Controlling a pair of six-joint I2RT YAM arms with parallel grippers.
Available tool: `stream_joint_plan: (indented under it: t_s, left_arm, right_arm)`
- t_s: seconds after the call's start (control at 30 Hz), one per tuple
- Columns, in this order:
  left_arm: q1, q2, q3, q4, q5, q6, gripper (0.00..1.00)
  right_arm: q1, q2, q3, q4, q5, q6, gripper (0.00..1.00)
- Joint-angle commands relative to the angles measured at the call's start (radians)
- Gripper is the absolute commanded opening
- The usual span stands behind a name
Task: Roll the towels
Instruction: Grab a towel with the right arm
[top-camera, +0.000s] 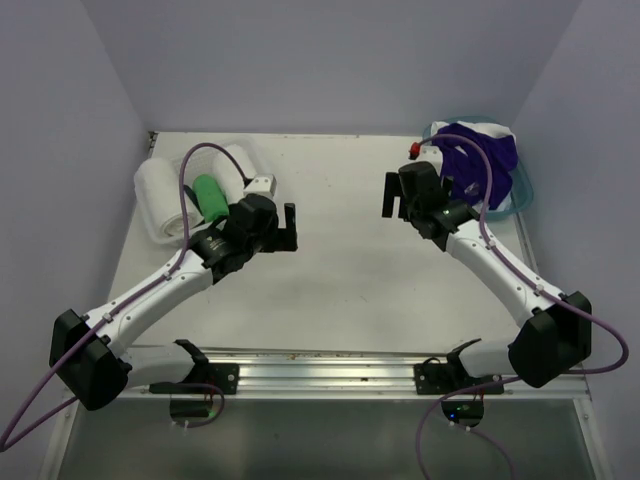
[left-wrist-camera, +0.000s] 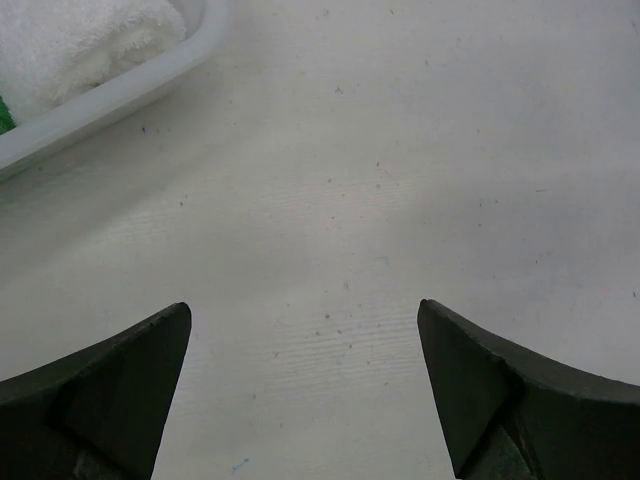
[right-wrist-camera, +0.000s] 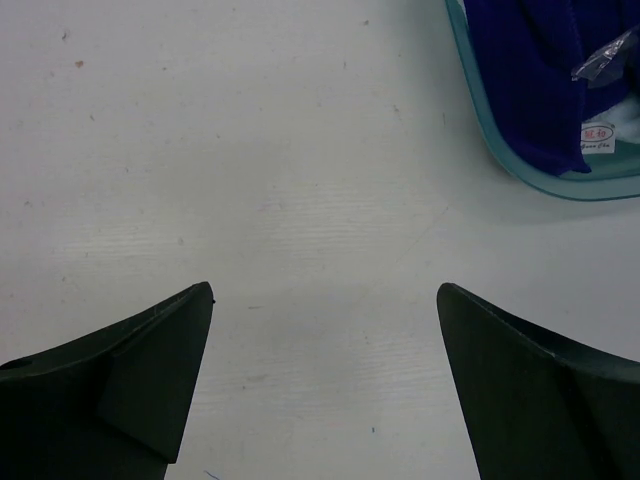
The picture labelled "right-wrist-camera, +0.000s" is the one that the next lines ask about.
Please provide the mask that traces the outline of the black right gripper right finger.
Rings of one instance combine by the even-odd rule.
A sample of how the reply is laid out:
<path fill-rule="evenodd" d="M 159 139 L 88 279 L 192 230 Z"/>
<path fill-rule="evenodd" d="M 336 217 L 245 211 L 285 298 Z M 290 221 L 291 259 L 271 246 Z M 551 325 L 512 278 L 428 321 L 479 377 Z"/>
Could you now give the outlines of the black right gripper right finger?
<path fill-rule="evenodd" d="M 437 311 L 483 479 L 636 479 L 639 364 L 444 283 Z"/>

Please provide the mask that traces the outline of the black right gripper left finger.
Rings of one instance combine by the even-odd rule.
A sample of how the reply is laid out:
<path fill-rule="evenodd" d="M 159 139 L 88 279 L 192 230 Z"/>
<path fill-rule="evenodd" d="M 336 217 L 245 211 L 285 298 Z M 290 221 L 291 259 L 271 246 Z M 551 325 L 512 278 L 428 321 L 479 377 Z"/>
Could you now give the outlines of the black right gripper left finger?
<path fill-rule="evenodd" d="M 1 367 L 4 479 L 162 479 L 176 463 L 214 306 L 209 283 Z"/>

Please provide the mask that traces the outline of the purple towel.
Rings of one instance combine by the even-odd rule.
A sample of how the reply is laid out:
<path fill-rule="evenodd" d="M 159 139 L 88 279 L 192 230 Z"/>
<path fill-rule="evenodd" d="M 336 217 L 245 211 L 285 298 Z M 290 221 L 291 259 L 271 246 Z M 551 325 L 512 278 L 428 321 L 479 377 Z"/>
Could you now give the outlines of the purple towel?
<path fill-rule="evenodd" d="M 571 71 L 639 26 L 636 1 L 466 1 L 476 62 L 498 129 L 547 174 L 587 174 L 582 123 L 639 90 L 639 69 L 602 88 Z"/>

